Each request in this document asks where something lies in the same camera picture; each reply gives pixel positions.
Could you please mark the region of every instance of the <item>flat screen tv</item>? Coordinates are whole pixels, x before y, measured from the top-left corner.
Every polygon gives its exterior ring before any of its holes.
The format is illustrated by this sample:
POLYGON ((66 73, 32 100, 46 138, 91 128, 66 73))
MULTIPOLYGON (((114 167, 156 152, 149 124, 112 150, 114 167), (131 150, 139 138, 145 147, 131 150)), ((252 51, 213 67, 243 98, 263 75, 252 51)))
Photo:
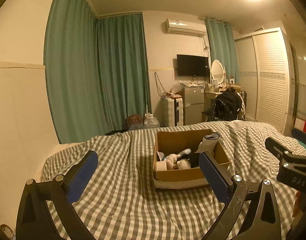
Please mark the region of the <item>flat screen tv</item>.
POLYGON ((208 57, 179 54, 176 56, 178 76, 208 77, 210 75, 208 57))

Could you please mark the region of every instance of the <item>checkered bedding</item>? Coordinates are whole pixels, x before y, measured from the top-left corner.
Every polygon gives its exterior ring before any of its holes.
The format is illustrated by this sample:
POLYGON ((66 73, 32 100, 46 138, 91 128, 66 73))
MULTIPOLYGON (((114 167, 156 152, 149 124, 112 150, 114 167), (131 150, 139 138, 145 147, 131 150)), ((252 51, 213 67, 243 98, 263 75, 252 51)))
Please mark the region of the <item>checkered bedding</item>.
MULTIPOLYGON (((271 136, 300 155, 306 155, 305 149, 295 139, 258 122, 205 122, 159 130, 207 128, 221 135, 220 142, 231 161, 231 174, 240 174, 248 181, 263 178, 272 181, 280 211, 282 239, 285 238, 292 221, 296 190, 276 181, 279 163, 265 149, 264 141, 271 136)), ((156 131, 97 136, 46 160, 43 181, 65 174, 88 150, 98 153, 98 168, 80 200, 73 204, 95 239, 201 239, 224 207, 210 187, 154 188, 152 163, 156 131)), ((49 208, 60 235, 69 238, 51 202, 49 208)), ((246 211, 245 204, 229 238, 238 233, 246 211)))

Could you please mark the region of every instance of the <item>teal curtain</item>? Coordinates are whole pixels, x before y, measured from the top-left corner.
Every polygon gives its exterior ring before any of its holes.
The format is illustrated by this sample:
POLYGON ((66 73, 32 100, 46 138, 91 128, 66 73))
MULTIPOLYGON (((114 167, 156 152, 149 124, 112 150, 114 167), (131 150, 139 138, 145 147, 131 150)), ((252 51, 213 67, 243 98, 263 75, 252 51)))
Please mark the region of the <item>teal curtain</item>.
POLYGON ((110 125, 120 129, 127 116, 143 115, 147 104, 142 14, 98 19, 99 76, 110 125))
POLYGON ((44 64, 60 143, 122 129, 143 115, 147 60, 142 14, 97 19, 86 0, 53 0, 44 64))
POLYGON ((239 83, 236 46, 230 23, 218 23, 216 19, 207 18, 205 24, 210 42, 211 61, 219 60, 225 68, 226 78, 229 79, 232 75, 235 83, 239 83))

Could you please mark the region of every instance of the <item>air conditioner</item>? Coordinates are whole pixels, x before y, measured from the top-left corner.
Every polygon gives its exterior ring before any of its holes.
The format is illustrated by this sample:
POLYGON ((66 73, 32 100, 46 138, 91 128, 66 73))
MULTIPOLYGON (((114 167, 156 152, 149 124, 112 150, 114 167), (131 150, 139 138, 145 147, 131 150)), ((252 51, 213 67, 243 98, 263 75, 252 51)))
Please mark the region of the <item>air conditioner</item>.
POLYGON ((165 25, 167 33, 188 34, 194 36, 204 36, 206 34, 204 23, 166 19, 165 25))

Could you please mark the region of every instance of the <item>sliding wardrobe door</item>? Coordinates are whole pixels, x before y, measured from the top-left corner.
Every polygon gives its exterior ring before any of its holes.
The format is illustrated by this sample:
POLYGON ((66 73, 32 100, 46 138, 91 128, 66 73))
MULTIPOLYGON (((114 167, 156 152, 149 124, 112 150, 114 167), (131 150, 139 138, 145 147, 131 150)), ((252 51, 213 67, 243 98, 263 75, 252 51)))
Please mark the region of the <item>sliding wardrobe door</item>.
POLYGON ((240 88, 247 93, 246 117, 254 121, 257 106, 257 65, 253 38, 236 41, 236 51, 240 71, 240 88))
POLYGON ((253 41, 259 69, 256 120, 283 133, 289 103, 289 69, 283 35, 278 30, 254 35, 253 41))

